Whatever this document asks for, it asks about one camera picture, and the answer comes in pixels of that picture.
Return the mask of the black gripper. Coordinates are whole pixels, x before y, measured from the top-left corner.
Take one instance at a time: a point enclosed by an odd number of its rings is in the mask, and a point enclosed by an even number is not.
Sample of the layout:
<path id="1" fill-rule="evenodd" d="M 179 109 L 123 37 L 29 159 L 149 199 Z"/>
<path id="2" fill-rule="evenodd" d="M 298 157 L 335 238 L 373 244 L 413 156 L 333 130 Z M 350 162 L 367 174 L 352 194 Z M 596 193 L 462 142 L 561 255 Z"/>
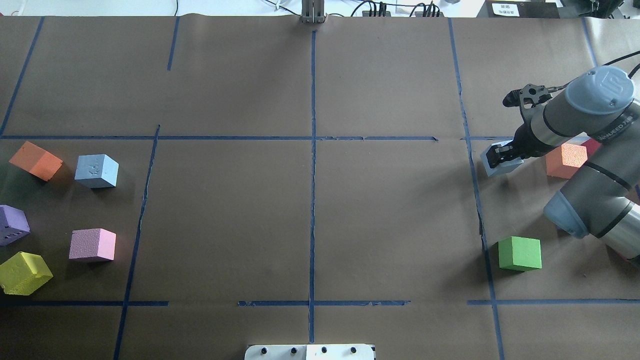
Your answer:
<path id="1" fill-rule="evenodd" d="M 518 166 L 526 158 L 544 157 L 553 150 L 553 146 L 539 140 L 524 122 L 514 133 L 512 142 L 496 143 L 487 151 L 487 164 L 490 169 L 506 166 Z"/>

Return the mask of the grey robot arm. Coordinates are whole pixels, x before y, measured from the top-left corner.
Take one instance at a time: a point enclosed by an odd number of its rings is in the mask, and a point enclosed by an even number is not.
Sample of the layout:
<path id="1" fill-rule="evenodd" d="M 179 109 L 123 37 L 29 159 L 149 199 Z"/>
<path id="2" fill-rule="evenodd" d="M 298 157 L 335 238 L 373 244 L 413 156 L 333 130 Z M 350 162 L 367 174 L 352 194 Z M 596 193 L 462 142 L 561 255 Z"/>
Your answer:
<path id="1" fill-rule="evenodd" d="M 592 235 L 631 264 L 639 264 L 639 205 L 627 198 L 638 184 L 639 100 L 626 71 L 604 64 L 563 86 L 527 84 L 502 104 L 518 107 L 522 125 L 511 141 L 481 155 L 486 174 L 507 174 L 585 133 L 599 144 L 545 205 L 543 212 L 576 239 Z"/>

